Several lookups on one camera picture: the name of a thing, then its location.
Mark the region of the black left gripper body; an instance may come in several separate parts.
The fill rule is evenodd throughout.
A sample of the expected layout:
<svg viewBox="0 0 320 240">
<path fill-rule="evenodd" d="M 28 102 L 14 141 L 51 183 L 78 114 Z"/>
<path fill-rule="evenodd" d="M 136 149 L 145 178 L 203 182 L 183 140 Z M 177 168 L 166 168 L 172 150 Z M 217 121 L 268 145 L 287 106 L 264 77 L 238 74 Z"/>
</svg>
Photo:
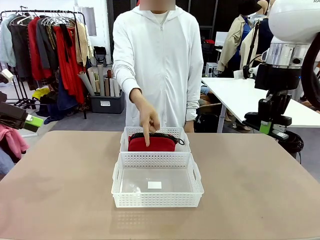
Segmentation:
<svg viewBox="0 0 320 240">
<path fill-rule="evenodd" d="M 0 123 L 14 129 L 23 129 L 28 113 L 25 109 L 6 103 L 7 95 L 0 92 Z"/>
</svg>

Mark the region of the person's right hand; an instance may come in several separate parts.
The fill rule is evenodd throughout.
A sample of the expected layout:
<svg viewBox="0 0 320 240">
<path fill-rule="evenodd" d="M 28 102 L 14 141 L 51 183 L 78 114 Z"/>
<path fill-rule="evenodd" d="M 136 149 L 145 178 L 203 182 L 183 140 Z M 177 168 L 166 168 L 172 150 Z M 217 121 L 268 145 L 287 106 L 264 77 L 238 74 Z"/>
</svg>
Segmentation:
<svg viewBox="0 0 320 240">
<path fill-rule="evenodd" d="M 138 88 L 131 90 L 129 99 L 139 111 L 139 124 L 143 128 L 145 145 L 149 147 L 150 133 L 155 133 L 160 129 L 158 113 Z"/>
</svg>

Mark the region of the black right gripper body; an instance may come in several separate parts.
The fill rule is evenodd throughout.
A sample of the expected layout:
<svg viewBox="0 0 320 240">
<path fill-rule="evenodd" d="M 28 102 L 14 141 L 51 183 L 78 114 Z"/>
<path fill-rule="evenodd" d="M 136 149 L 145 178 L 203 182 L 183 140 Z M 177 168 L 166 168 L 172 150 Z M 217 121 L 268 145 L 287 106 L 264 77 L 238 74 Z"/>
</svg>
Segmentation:
<svg viewBox="0 0 320 240">
<path fill-rule="evenodd" d="M 266 63 L 258 66 L 254 87 L 267 91 L 266 97 L 258 102 L 261 121 L 271 122 L 285 113 L 292 98 L 288 91 L 298 87 L 300 76 L 301 69 L 279 68 Z"/>
</svg>

